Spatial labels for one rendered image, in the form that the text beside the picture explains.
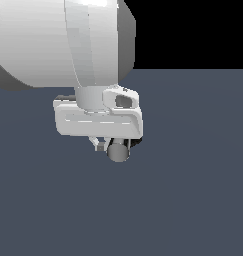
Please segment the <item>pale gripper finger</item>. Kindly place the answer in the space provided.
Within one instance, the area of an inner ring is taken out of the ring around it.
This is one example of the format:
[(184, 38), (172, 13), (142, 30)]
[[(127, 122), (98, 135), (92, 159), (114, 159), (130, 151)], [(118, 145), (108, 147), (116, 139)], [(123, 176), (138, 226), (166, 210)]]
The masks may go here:
[(125, 139), (124, 145), (127, 148), (127, 157), (129, 157), (130, 156), (131, 139)]
[(110, 138), (104, 137), (102, 141), (99, 141), (97, 137), (90, 137), (89, 141), (94, 145), (96, 151), (106, 151), (110, 143)]

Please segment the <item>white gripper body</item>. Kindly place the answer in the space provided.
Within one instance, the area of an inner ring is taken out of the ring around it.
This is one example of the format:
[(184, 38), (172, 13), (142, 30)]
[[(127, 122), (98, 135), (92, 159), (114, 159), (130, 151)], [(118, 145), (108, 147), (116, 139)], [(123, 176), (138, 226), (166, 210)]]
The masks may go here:
[(142, 111), (136, 91), (113, 86), (78, 87), (74, 95), (53, 101), (61, 135), (140, 139)]

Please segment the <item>grey faucet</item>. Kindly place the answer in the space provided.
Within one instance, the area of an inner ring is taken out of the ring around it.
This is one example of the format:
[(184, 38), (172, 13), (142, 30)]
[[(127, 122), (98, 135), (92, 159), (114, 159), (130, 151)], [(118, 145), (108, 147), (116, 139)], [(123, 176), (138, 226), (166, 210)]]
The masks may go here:
[[(124, 140), (122, 138), (112, 138), (110, 140), (109, 146), (107, 148), (107, 156), (114, 162), (124, 162), (129, 157), (127, 157), (127, 148), (124, 145)], [(136, 146), (142, 141), (142, 139), (131, 139), (131, 147)]]

